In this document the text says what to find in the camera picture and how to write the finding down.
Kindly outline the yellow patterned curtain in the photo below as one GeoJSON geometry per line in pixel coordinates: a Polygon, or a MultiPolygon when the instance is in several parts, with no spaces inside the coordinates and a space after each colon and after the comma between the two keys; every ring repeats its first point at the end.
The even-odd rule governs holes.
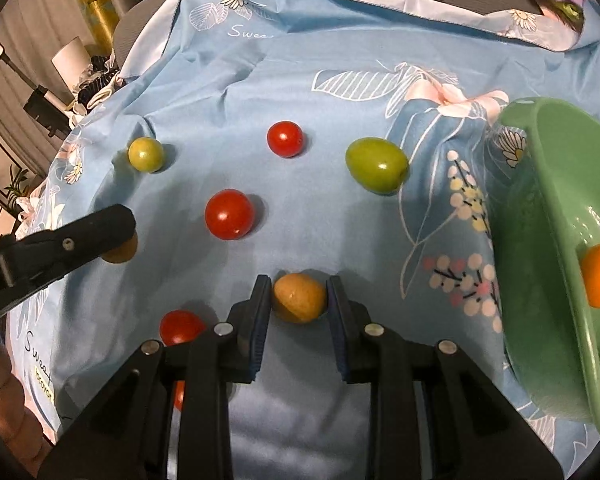
{"type": "Polygon", "coordinates": [[[119,15],[111,0],[78,0],[85,23],[96,44],[106,51],[112,50],[114,30],[119,15]]]}

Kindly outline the large green fruit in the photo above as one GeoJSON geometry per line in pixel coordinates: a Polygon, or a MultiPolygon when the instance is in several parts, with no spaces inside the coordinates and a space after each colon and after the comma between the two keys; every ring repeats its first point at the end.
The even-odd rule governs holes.
{"type": "Polygon", "coordinates": [[[361,138],[347,148],[346,165],[351,177],[367,191],[391,195],[405,181],[410,163],[396,144],[381,138],[361,138]]]}

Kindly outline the potted plant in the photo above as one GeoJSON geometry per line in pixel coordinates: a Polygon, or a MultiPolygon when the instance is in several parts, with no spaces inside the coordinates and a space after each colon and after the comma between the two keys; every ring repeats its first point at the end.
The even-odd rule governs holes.
{"type": "Polygon", "coordinates": [[[9,184],[4,187],[9,208],[16,206],[16,200],[26,195],[29,170],[17,165],[9,167],[9,184]]]}

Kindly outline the large red tomato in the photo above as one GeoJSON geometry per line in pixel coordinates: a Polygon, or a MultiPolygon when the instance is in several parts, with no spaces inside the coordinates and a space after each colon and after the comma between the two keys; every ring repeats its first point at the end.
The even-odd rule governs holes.
{"type": "Polygon", "coordinates": [[[209,198],[204,208],[204,222],[209,232],[220,240],[237,240],[247,235],[256,221],[256,210],[249,197],[226,188],[209,198]]]}

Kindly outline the blue floral cloth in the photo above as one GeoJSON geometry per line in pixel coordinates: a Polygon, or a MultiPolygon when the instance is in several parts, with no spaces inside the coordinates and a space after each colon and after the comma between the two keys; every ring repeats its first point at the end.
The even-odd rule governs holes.
{"type": "Polygon", "coordinates": [[[515,11],[474,15],[427,0],[166,0],[123,66],[125,86],[85,118],[50,164],[32,229],[114,203],[137,221],[125,264],[94,261],[15,308],[16,375],[45,429],[66,429],[166,312],[224,318],[259,274],[341,276],[351,298],[405,338],[456,341],[574,471],[591,426],[540,410],[503,341],[492,208],[526,142],[500,110],[551,96],[600,120],[600,9],[584,26],[515,11]],[[304,149],[275,155],[276,122],[304,149]],[[160,142],[159,171],[135,170],[131,143],[160,142]],[[391,195],[346,165],[361,138],[396,144],[408,174],[391,195]],[[220,240],[204,222],[234,188],[251,231],[220,240]]]}

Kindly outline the small red cherry tomato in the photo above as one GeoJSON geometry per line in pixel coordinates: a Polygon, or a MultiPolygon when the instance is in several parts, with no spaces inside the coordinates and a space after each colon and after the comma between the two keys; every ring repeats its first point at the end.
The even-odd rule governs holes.
{"type": "Polygon", "coordinates": [[[277,156],[291,158],[304,149],[304,134],[294,122],[276,122],[266,134],[268,148],[277,156]]]}

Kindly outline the white paper roll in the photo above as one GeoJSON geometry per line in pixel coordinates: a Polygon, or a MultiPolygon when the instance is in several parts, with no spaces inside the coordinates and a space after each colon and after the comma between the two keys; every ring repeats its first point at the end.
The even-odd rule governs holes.
{"type": "Polygon", "coordinates": [[[81,75],[91,65],[91,57],[80,37],[74,37],[50,60],[69,91],[80,83],[81,75]]]}

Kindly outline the stick vacuum cleaner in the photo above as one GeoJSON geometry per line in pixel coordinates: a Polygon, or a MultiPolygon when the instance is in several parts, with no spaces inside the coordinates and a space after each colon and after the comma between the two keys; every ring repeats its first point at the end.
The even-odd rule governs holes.
{"type": "Polygon", "coordinates": [[[23,110],[42,126],[50,138],[65,141],[71,132],[70,114],[67,105],[50,90],[35,84],[7,55],[0,41],[0,63],[8,66],[31,90],[23,110]]]}

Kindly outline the yellow kumquat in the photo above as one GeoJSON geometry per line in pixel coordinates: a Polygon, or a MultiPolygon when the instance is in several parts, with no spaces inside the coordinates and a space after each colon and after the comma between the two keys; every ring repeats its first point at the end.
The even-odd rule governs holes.
{"type": "Polygon", "coordinates": [[[137,247],[137,233],[134,233],[129,240],[126,240],[119,247],[111,249],[109,252],[105,252],[102,255],[102,260],[112,264],[126,263],[135,256],[137,247]]]}
{"type": "Polygon", "coordinates": [[[273,287],[273,311],[283,321],[308,324],[317,320],[327,304],[325,286],[309,275],[291,273],[273,287]]]}

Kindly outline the green plastic bowl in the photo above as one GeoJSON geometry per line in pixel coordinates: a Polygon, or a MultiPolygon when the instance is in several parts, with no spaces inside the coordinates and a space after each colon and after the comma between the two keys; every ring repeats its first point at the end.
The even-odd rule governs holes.
{"type": "Polygon", "coordinates": [[[498,122],[527,139],[491,220],[507,353],[540,410],[600,432],[600,309],[580,271],[600,244],[600,122],[550,98],[498,122]]]}

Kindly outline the small yellow-green fruit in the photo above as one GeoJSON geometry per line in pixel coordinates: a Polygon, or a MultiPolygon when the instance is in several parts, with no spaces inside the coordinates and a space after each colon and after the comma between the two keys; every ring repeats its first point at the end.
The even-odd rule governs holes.
{"type": "Polygon", "coordinates": [[[152,174],[162,168],[166,155],[160,142],[150,136],[142,136],[129,146],[128,159],[135,170],[152,174]]]}

